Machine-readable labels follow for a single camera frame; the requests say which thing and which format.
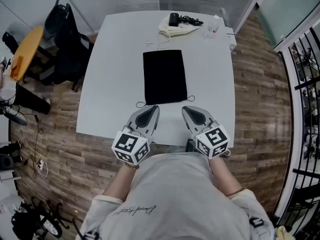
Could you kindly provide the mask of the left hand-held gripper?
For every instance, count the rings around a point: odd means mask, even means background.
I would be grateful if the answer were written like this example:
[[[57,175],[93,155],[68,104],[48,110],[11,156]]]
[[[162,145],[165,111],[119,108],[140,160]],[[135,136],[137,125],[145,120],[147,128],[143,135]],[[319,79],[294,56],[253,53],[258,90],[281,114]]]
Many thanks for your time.
[[[151,151],[150,143],[154,140],[159,118],[158,105],[147,105],[134,112],[112,143],[116,158],[130,165],[139,165]]]

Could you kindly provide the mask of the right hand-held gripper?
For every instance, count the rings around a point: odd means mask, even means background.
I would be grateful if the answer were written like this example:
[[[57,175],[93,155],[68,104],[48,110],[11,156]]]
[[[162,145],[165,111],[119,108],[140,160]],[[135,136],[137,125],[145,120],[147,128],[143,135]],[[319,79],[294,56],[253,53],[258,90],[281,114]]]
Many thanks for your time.
[[[191,132],[194,148],[209,160],[216,157],[228,158],[230,137],[222,124],[213,119],[205,109],[197,106],[183,106],[183,120]]]

